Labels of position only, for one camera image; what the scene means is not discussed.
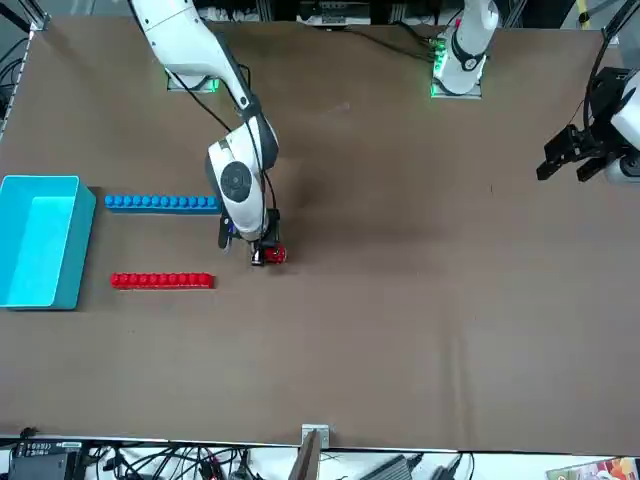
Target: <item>blue container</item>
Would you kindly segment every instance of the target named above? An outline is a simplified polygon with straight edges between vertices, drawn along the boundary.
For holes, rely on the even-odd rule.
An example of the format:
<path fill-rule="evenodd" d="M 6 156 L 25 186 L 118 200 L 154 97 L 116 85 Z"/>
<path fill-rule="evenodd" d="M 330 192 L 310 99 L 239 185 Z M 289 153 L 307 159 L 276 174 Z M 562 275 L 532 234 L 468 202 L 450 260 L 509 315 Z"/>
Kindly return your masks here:
<path fill-rule="evenodd" d="M 95 205 L 78 177 L 4 178 L 0 307 L 76 307 Z"/>

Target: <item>cable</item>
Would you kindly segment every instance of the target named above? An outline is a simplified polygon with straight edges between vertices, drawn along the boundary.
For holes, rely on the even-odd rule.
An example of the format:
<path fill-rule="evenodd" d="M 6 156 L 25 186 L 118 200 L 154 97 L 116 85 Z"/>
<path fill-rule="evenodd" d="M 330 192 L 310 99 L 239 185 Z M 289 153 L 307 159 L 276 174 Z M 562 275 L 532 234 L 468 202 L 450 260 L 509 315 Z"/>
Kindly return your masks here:
<path fill-rule="evenodd" d="M 456 17 L 457 17 L 458 15 L 460 15 L 463 11 L 464 11 L 464 7 L 462 7 L 462 8 L 461 8 L 461 9 L 459 9 L 456 13 L 454 13 L 454 14 L 453 14 L 453 17 L 451 17 L 451 18 L 449 19 L 449 21 L 447 22 L 447 27 L 448 27 L 449 25 L 451 25 L 451 22 L 453 22 L 453 21 L 456 19 Z"/>
<path fill-rule="evenodd" d="M 624 28 L 624 26 L 627 24 L 627 22 L 629 21 L 629 19 L 631 17 L 633 17 L 633 14 L 636 13 L 638 11 L 638 9 L 640 8 L 640 4 L 636 5 L 636 8 L 633 9 L 633 11 L 629 14 L 629 16 L 624 20 L 624 22 L 622 22 L 620 24 L 620 27 L 618 27 L 618 31 L 622 30 Z"/>
<path fill-rule="evenodd" d="M 203 108 L 203 109 L 204 109 L 204 110 L 205 110 L 209 115 L 211 115 L 213 118 L 215 118 L 215 119 L 218 121 L 218 123 L 224 127 L 224 129 L 227 131 L 227 133 L 231 133 L 231 129 L 229 128 L 229 125 L 227 125 L 226 123 L 224 123 L 224 122 L 222 121 L 222 119 L 221 119 L 218 115 L 216 115 L 215 113 L 213 113 L 213 110 L 211 110 L 211 109 L 210 109 L 209 107 L 207 107 L 204 103 L 202 103 L 202 101 L 201 101 L 198 97 L 196 97 L 196 96 L 195 96 L 195 94 L 191 91 L 191 89 L 190 89 L 189 87 L 187 87 L 187 85 L 182 81 L 182 79 L 181 79 L 177 74 L 175 74 L 175 73 L 173 73 L 173 72 L 172 72 L 172 74 L 173 74 L 173 77 L 174 77 L 174 78 L 178 81 L 178 83 L 182 86 L 182 88 L 184 88 L 184 90 L 185 90 L 189 95 L 191 95 L 191 98 L 193 98 L 193 99 L 196 101 L 196 103 L 197 103 L 198 105 L 200 105 L 200 106 L 201 106 L 201 107 L 202 107 L 202 108 Z"/>
<path fill-rule="evenodd" d="M 238 66 L 247 71 L 247 85 L 249 86 L 249 89 L 251 89 L 251 69 L 243 63 L 239 63 Z"/>
<path fill-rule="evenodd" d="M 271 185 L 271 179 L 269 178 L 269 175 L 267 174 L 266 170 L 264 172 L 264 178 L 267 179 L 267 183 L 269 184 L 269 190 L 271 190 L 271 204 L 273 205 L 273 208 L 278 208 L 278 203 L 276 202 L 276 192 L 273 189 L 273 185 Z"/>
<path fill-rule="evenodd" d="M 4 62 L 7 58 L 9 58 L 9 55 L 11 55 L 11 53 L 13 53 L 13 51 L 20 46 L 20 44 L 26 41 L 27 41 L 27 38 L 21 38 L 16 43 L 14 43 L 13 46 L 7 51 L 7 53 L 5 53 L 2 57 L 0 57 L 0 64 L 2 64 L 2 62 Z"/>
<path fill-rule="evenodd" d="M 208 457 L 203 458 L 202 460 L 200 460 L 199 462 L 194 463 L 193 465 L 191 465 L 189 468 L 187 468 L 184 472 L 181 472 L 180 475 L 178 475 L 174 480 L 180 480 L 184 475 L 186 475 L 187 473 L 189 473 L 192 469 L 196 468 L 198 465 L 200 465 L 202 462 L 208 461 L 214 457 L 217 457 L 218 455 L 220 455 L 221 453 L 226 453 L 226 452 L 232 452 L 231 457 L 228 460 L 225 460 L 224 462 L 219 462 L 220 465 L 225 465 L 227 463 L 232 462 L 236 456 L 237 453 L 234 454 L 234 452 L 236 452 L 235 448 L 227 448 L 225 450 L 220 450 L 219 452 L 215 453 L 214 455 L 210 455 Z"/>
<path fill-rule="evenodd" d="M 473 456 L 473 452 L 469 452 L 469 461 L 471 462 L 471 472 L 469 472 L 469 479 L 473 478 L 473 474 L 476 473 L 476 457 Z"/>
<path fill-rule="evenodd" d="M 338 30 L 338 31 L 340 31 L 340 32 L 348 32 L 348 33 L 352 33 L 354 35 L 358 35 L 360 37 L 364 37 L 364 38 L 366 38 L 368 40 L 371 40 L 373 43 L 377 43 L 378 45 L 383 46 L 385 48 L 388 48 L 389 50 L 392 50 L 392 51 L 394 51 L 396 53 L 401 53 L 402 55 L 406 55 L 408 57 L 415 58 L 416 60 L 422 60 L 422 61 L 427 62 L 427 63 L 431 62 L 428 57 L 423 57 L 422 55 L 418 55 L 417 53 L 413 53 L 413 52 L 410 52 L 408 50 L 404 50 L 404 49 L 402 49 L 400 47 L 396 47 L 395 45 L 387 43 L 387 42 L 385 42 L 383 40 L 379 40 L 376 37 L 372 37 L 371 35 L 368 35 L 368 34 L 366 34 L 364 32 L 359 31 L 359 30 L 352 30 L 351 28 L 347 27 L 347 28 L 344 28 L 344 29 Z"/>
<path fill-rule="evenodd" d="M 13 76 L 13 69 L 16 68 L 16 66 L 20 65 L 21 62 L 22 60 L 16 59 L 16 60 L 12 60 L 7 65 L 5 65 L 5 67 L 2 70 L 0 70 L 0 82 L 4 80 L 4 77 L 6 77 L 7 73 L 9 72 L 11 72 Z"/>
<path fill-rule="evenodd" d="M 424 37 L 424 36 L 420 35 L 413 28 L 411 28 L 410 25 L 407 25 L 402 20 L 398 20 L 396 22 L 393 22 L 391 25 L 397 25 L 398 27 L 404 29 L 409 35 L 411 35 L 420 44 L 423 44 L 423 43 L 427 43 L 428 44 L 429 41 L 432 39 L 432 37 Z"/>

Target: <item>blue building block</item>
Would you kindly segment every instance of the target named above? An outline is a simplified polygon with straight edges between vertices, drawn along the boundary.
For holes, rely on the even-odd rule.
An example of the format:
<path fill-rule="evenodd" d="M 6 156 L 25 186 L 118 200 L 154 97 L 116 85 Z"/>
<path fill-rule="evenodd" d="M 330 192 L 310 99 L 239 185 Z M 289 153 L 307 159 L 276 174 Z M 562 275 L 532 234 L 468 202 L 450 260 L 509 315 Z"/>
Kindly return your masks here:
<path fill-rule="evenodd" d="M 220 215 L 220 203 L 213 196 L 107 195 L 104 205 L 114 213 Z"/>

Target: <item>table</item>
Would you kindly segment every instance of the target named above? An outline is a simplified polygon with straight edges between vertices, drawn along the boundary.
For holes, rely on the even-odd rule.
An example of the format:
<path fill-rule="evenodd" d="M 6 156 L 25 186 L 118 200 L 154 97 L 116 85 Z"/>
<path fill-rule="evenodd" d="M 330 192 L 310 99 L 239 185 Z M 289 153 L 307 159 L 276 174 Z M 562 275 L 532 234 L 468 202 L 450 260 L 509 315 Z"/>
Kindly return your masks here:
<path fill-rule="evenodd" d="M 349 33 L 216 28 L 280 140 L 289 263 L 225 256 L 214 219 L 98 208 L 78 310 L 0 313 L 0 431 L 295 444 L 326 423 L 334 446 L 637 453 L 640 196 L 571 168 L 535 178 L 600 35 L 499 31 L 465 101 L 429 99 L 426 64 Z M 2 173 L 209 193 L 223 131 L 165 87 L 130 19 L 55 18 Z M 225 92 L 205 101 L 234 118 Z M 118 292 L 113 271 L 219 282 Z"/>

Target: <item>red block row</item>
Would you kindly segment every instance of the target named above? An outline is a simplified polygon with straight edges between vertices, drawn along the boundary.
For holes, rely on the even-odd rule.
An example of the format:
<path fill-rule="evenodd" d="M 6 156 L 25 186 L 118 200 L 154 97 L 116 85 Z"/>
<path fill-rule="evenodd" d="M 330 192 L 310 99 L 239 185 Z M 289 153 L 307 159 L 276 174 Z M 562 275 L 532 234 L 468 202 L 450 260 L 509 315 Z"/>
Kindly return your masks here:
<path fill-rule="evenodd" d="M 193 290 L 214 288 L 208 273 L 114 273 L 111 286 L 118 290 Z"/>

